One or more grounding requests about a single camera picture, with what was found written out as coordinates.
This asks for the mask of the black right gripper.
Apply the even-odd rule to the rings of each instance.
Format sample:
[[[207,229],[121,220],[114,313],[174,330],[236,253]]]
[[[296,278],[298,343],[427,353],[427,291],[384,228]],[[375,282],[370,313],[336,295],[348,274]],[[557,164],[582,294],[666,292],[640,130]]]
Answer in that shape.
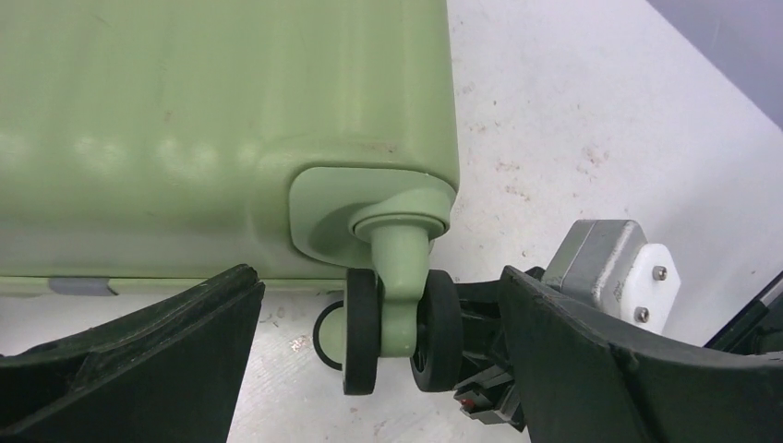
[[[495,281],[456,285],[463,325],[461,369],[453,398],[461,411],[484,425],[526,428],[517,386],[532,338],[530,289],[545,270],[503,271]]]

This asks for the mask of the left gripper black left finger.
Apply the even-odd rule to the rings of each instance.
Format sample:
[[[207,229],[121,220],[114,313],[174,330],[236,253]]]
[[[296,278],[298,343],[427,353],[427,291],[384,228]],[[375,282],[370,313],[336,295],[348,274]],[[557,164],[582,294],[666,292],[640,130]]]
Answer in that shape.
[[[5,442],[224,442],[265,286],[247,265],[1,360]]]

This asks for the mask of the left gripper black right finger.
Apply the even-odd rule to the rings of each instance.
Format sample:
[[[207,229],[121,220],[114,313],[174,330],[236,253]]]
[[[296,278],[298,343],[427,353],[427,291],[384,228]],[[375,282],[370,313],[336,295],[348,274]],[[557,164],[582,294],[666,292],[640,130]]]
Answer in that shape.
[[[506,267],[498,301],[534,442],[778,442],[782,356],[637,328]]]

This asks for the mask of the green suitcase with blue lining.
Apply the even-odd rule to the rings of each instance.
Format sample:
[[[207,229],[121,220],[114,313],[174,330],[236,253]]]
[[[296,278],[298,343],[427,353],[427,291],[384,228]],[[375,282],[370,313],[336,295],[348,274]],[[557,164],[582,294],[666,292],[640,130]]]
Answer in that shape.
[[[453,387],[429,262],[459,187],[443,1],[5,1],[1,293],[164,293],[237,264],[342,289],[343,390]]]

